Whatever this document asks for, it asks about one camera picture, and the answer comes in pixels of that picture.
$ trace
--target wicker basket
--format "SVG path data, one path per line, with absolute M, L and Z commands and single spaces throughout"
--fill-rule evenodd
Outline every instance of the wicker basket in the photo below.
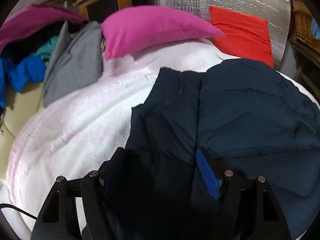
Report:
M 297 40 L 302 41 L 304 44 L 312 48 L 314 51 L 320 54 L 320 40 L 316 40 L 310 29 L 311 16 L 297 12 L 296 18 L 296 36 Z

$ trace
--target magenta fabric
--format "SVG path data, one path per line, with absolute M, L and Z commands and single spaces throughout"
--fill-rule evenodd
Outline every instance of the magenta fabric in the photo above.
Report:
M 56 4 L 32 4 L 21 9 L 7 18 L 0 29 L 0 54 L 7 44 L 29 37 L 40 29 L 60 21 L 81 24 L 87 20 L 80 14 Z
M 161 6 L 120 10 L 105 19 L 101 29 L 107 41 L 106 60 L 171 41 L 224 36 L 198 16 Z

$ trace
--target pink pillow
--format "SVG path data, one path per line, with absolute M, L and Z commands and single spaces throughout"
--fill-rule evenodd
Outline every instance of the pink pillow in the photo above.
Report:
M 161 6 L 117 11 L 105 19 L 101 29 L 106 38 L 106 60 L 171 41 L 224 36 L 198 16 Z

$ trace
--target black cable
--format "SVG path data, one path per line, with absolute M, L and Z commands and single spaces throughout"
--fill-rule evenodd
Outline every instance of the black cable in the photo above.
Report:
M 15 207 L 14 205 L 10 205 L 10 204 L 0 204 L 0 210 L 3 209 L 3 208 L 12 208 L 12 209 L 14 209 L 14 210 L 16 210 L 16 211 L 18 211 L 18 212 L 20 212 L 20 213 L 22 213 L 22 214 L 25 214 L 25 215 L 28 216 L 28 217 L 31 217 L 31 218 L 33 218 L 33 219 L 35 219 L 35 220 L 37 219 L 35 216 L 30 215 L 29 213 L 23 211 L 23 210 L 20 209 L 20 208 Z

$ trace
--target metal screw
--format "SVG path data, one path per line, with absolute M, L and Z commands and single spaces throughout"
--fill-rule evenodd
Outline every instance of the metal screw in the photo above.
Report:
M 89 176 L 90 177 L 95 177 L 99 175 L 99 171 L 90 171 Z
M 58 183 L 63 182 L 64 181 L 64 177 L 63 176 L 59 176 L 59 177 L 56 178 L 56 181 Z
M 228 176 L 228 177 L 232 177 L 232 176 L 233 176 L 233 171 L 231 171 L 231 170 L 226 170 L 226 171 L 224 172 L 224 174 L 225 174 L 226 176 Z
M 263 177 L 263 176 L 259 176 L 259 177 L 258 177 L 258 181 L 264 183 L 264 182 L 266 181 L 266 178 Z

